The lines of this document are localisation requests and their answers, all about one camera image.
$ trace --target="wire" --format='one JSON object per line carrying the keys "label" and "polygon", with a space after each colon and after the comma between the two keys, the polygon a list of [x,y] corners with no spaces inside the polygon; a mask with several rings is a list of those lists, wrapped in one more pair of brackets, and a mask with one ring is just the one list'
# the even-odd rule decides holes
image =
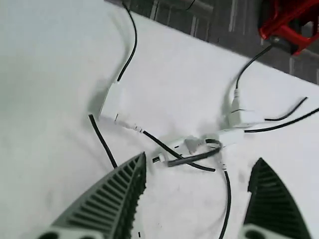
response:
{"label": "wire", "polygon": [[135,42],[134,42],[134,47],[133,47],[133,50],[132,50],[132,52],[131,52],[131,55],[130,55],[130,57],[128,58],[127,62],[125,63],[124,67],[122,68],[122,70],[121,70],[121,72],[120,72],[120,74],[119,74],[119,76],[118,76],[117,82],[120,81],[120,79],[122,78],[122,76],[123,76],[123,74],[124,74],[126,68],[128,67],[129,63],[131,62],[131,60],[132,60],[132,58],[133,58],[133,56],[134,56],[134,54],[135,54],[135,51],[136,51],[136,46],[137,46],[137,44],[138,44],[138,31],[137,31],[137,29],[136,29],[136,25],[135,25],[134,19],[133,19],[132,15],[131,15],[131,12],[130,12],[128,6],[126,6],[126,4],[125,4],[124,2],[122,2],[122,5],[123,5],[123,7],[125,8],[125,10],[128,12],[128,14],[129,14],[129,16],[130,16],[130,19],[131,19],[131,21],[132,21],[132,24],[133,24],[133,27],[134,27]]}
{"label": "wire", "polygon": [[288,114],[276,119],[265,119],[265,121],[281,121],[288,118],[290,115],[292,115],[293,112],[295,112],[303,104],[303,102],[305,102],[306,99],[308,99],[308,97],[304,97]]}
{"label": "wire", "polygon": [[214,156],[215,154],[218,154],[223,147],[221,142],[219,142],[218,140],[210,139],[210,143],[216,143],[219,145],[219,147],[214,149],[214,150],[211,150],[207,153],[201,153],[201,154],[198,154],[195,156],[191,156],[191,157],[187,157],[187,158],[183,158],[183,159],[178,158],[176,160],[169,161],[169,162],[167,162],[168,167],[174,167],[174,166],[178,166],[178,165],[185,164],[185,163],[195,162],[195,161],[198,161],[201,159],[205,159],[205,158]]}
{"label": "wire", "polygon": [[275,129],[279,129],[279,128],[283,128],[283,127],[286,127],[286,126],[289,126],[293,123],[297,123],[303,119],[306,119],[308,118],[309,116],[312,116],[313,114],[319,112],[319,108],[309,112],[308,114],[304,115],[304,116],[301,116],[297,119],[294,119],[292,121],[289,121],[289,122],[286,122],[286,123],[283,123],[283,124],[280,124],[280,125],[277,125],[277,126],[274,126],[274,127],[269,127],[269,128],[257,128],[257,129],[246,129],[244,130],[245,133],[259,133],[259,132],[267,132],[267,131],[272,131],[272,130],[275,130]]}
{"label": "wire", "polygon": [[272,45],[268,46],[267,48],[265,48],[263,51],[261,51],[260,53],[258,53],[253,59],[251,59],[245,66],[244,68],[240,71],[237,81],[236,81],[236,89],[238,89],[238,84],[239,84],[239,79],[241,77],[241,75],[244,73],[244,71],[254,62],[256,61],[259,57],[261,57],[262,55],[264,55],[266,52],[268,52],[270,49],[272,48]]}
{"label": "wire", "polygon": [[186,8],[184,11],[188,11],[188,10],[190,10],[190,8],[193,6],[193,4],[194,4],[194,2],[195,2],[196,0],[193,0],[192,2],[191,2],[191,4],[189,5],[189,7],[188,8]]}
{"label": "wire", "polygon": [[226,208],[226,215],[225,215],[224,224],[223,224],[223,227],[221,229],[220,236],[219,236],[218,239],[223,239],[224,238],[224,235],[225,235],[225,232],[226,232],[226,228],[227,228],[227,224],[228,224],[229,214],[230,214],[230,206],[231,206],[230,180],[229,180],[228,172],[224,171],[224,173],[225,173],[225,178],[226,178],[226,183],[227,183],[227,208]]}
{"label": "wire", "polygon": [[[165,151],[167,151],[168,153],[170,153],[171,155],[173,155],[175,158],[178,159],[184,159],[181,155],[179,155],[178,153],[176,153],[174,150],[172,150],[171,148],[169,148],[166,144],[164,144],[163,142],[161,142],[159,139],[157,139],[156,137],[154,137],[153,135],[151,135],[150,133],[148,133],[146,130],[143,131],[143,134],[145,134],[147,137],[149,137],[151,140],[153,140],[155,143],[157,143],[160,147],[162,147]],[[208,171],[208,172],[215,172],[216,170],[214,168],[209,168],[209,167],[205,167],[205,166],[201,166],[195,163],[188,163],[189,166],[192,166],[194,168],[197,169],[201,169],[204,171]]]}
{"label": "wire", "polygon": [[101,135],[101,133],[100,133],[100,131],[99,131],[99,128],[98,128],[98,126],[97,126],[96,123],[95,123],[95,120],[94,120],[93,115],[89,115],[89,118],[90,118],[92,127],[93,127],[93,129],[94,129],[96,135],[98,136],[98,138],[99,138],[101,144],[103,145],[103,147],[104,147],[104,149],[105,149],[105,151],[106,151],[108,157],[110,158],[110,161],[111,161],[111,164],[112,164],[113,168],[117,168],[118,165],[116,164],[116,161],[115,161],[115,159],[114,159],[114,157],[113,157],[113,155],[112,155],[112,153],[111,153],[110,148],[108,147],[108,145],[107,145],[106,142],[104,141],[103,136]]}

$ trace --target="white cable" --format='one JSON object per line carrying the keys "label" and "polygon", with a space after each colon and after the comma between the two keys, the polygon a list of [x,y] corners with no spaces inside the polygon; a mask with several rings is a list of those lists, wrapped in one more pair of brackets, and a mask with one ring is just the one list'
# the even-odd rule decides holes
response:
{"label": "white cable", "polygon": [[134,131],[136,131],[138,133],[143,133],[143,131],[144,131],[142,129],[142,127],[139,127],[136,124],[129,124],[127,122],[124,122],[124,121],[121,121],[121,120],[117,120],[117,119],[115,119],[114,123],[118,124],[118,125],[120,125],[120,126],[122,126],[124,128],[132,129],[132,130],[134,130]]}

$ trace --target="white connector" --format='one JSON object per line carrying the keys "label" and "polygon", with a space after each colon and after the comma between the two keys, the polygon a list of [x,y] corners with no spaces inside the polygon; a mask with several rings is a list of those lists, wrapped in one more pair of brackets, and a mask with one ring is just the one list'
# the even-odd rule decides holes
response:
{"label": "white connector", "polygon": [[[171,142],[168,145],[168,147],[171,148],[172,150],[174,150],[176,153],[178,153],[182,157],[191,156],[191,153],[189,152],[186,144],[184,143],[184,138],[180,138],[178,140]],[[175,159],[176,159],[176,157],[174,157],[170,153],[166,152],[164,149],[162,149],[161,153],[159,153],[160,162],[173,161]]]}
{"label": "white connector", "polygon": [[100,113],[101,117],[115,121],[120,111],[122,100],[122,86],[118,82],[114,82],[108,89],[104,99],[104,104]]}
{"label": "white connector", "polygon": [[227,147],[241,141],[244,138],[244,130],[241,128],[229,128],[207,134],[205,137],[218,140],[223,147]]}
{"label": "white connector", "polygon": [[246,102],[240,98],[239,89],[235,89],[228,121],[232,127],[252,127],[263,123],[265,120],[261,115],[247,107]]}

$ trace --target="red plastic part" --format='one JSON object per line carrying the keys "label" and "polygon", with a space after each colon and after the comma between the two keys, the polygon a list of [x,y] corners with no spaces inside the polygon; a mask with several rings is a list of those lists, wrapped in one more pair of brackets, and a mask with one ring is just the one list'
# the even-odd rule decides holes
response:
{"label": "red plastic part", "polygon": [[[270,16],[259,28],[259,34],[263,39],[268,39],[270,36],[284,38],[298,46],[294,52],[294,55],[298,55],[319,38],[319,0],[269,0],[269,4]],[[289,23],[296,18],[301,25],[309,21],[314,23],[312,37],[304,37],[289,27]]]}

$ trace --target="power cord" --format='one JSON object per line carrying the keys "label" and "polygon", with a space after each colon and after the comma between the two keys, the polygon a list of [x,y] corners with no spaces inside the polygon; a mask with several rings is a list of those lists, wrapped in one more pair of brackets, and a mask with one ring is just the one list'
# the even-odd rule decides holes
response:
{"label": "power cord", "polygon": [[236,81],[236,89],[238,89],[239,87],[239,79],[241,77],[241,75],[244,73],[244,71],[254,62],[256,61],[259,57],[265,55],[265,53],[267,53],[268,51],[271,50],[271,48],[273,48],[272,45],[268,46],[267,48],[265,48],[263,51],[261,51],[260,53],[258,53],[254,58],[252,58],[245,66],[244,68],[240,71],[237,81]]}
{"label": "power cord", "polygon": [[103,136],[101,135],[101,132],[99,131],[99,128],[98,128],[98,126],[96,125],[95,119],[94,119],[94,117],[93,117],[92,114],[89,115],[89,119],[90,119],[90,121],[91,121],[92,127],[93,127],[93,129],[94,129],[96,135],[98,136],[98,138],[99,138],[101,144],[103,145],[103,147],[104,147],[104,149],[105,149],[105,151],[106,151],[108,157],[110,158],[110,161],[111,161],[111,164],[112,164],[113,168],[117,168],[118,165],[117,165],[117,163],[116,163],[116,161],[115,161],[115,159],[114,159],[114,157],[113,157],[113,155],[112,155],[112,153],[111,153],[110,148],[108,147],[108,145],[106,144],[105,140],[103,139]]}
{"label": "power cord", "polygon": [[275,119],[265,119],[265,121],[281,121],[284,120],[286,118],[288,118],[290,115],[292,115],[292,113],[294,113],[302,104],[303,102],[305,102],[308,99],[308,97],[304,97],[289,113],[287,113],[286,115],[279,117],[279,118],[275,118]]}
{"label": "power cord", "polygon": [[130,12],[128,6],[124,2],[122,2],[122,5],[125,8],[125,10],[128,12],[128,14],[130,16],[130,19],[132,21],[132,24],[133,24],[133,27],[134,27],[135,41],[134,41],[134,47],[133,47],[133,50],[131,52],[131,55],[128,58],[127,62],[125,63],[124,67],[122,68],[122,70],[121,70],[121,72],[120,72],[120,74],[118,76],[117,82],[119,82],[121,80],[126,68],[128,67],[129,63],[131,62],[131,60],[132,60],[132,58],[133,58],[133,56],[135,54],[135,51],[136,51],[136,46],[138,44],[138,31],[136,29],[136,25],[135,25],[134,19],[133,19],[132,15],[131,15],[131,12]]}
{"label": "power cord", "polygon": [[292,121],[289,121],[289,122],[286,122],[286,123],[283,123],[283,124],[280,124],[280,125],[277,125],[277,126],[273,126],[273,127],[269,127],[269,128],[257,128],[257,129],[246,129],[244,130],[245,133],[260,133],[260,132],[267,132],[267,131],[272,131],[272,130],[275,130],[275,129],[279,129],[279,128],[283,128],[283,127],[286,127],[286,126],[289,126],[293,123],[297,123],[303,119],[306,119],[308,118],[309,116],[312,116],[313,114],[319,112],[319,108],[311,111],[310,113],[304,115],[304,116],[301,116],[297,119],[294,119]]}
{"label": "power cord", "polygon": [[223,227],[221,229],[221,233],[218,239],[223,239],[225,232],[226,232],[226,228],[228,225],[228,220],[229,220],[229,215],[230,215],[230,207],[231,207],[231,188],[230,188],[230,180],[229,180],[229,176],[228,176],[228,172],[225,170],[224,171],[225,174],[225,178],[226,178],[226,184],[227,184],[227,206],[226,206],[226,215],[225,215],[225,219],[224,219],[224,224]]}
{"label": "power cord", "polygon": [[[170,153],[171,155],[173,155],[175,158],[177,159],[180,159],[180,160],[184,160],[184,159],[188,159],[188,158],[191,158],[191,157],[188,157],[188,158],[184,158],[182,157],[181,155],[179,155],[178,153],[176,153],[174,150],[172,150],[170,147],[168,147],[166,144],[164,144],[163,142],[161,142],[159,139],[157,139],[156,137],[154,137],[153,135],[151,135],[150,133],[148,133],[147,131],[143,131],[143,134],[146,135],[147,137],[149,137],[151,140],[153,140],[155,143],[157,143],[160,147],[162,147],[165,151],[167,151],[168,153]],[[209,168],[209,167],[205,167],[205,166],[201,166],[201,165],[198,165],[198,164],[195,164],[193,162],[188,162],[186,163],[188,164],[189,166],[192,166],[194,168],[197,168],[197,169],[201,169],[201,170],[204,170],[204,171],[208,171],[208,172],[215,172],[215,169],[214,168]]]}
{"label": "power cord", "polygon": [[184,9],[184,11],[190,10],[190,8],[193,6],[193,4],[194,4],[195,1],[196,1],[196,0],[193,0],[193,1],[191,2],[191,4],[188,6],[188,8]]}

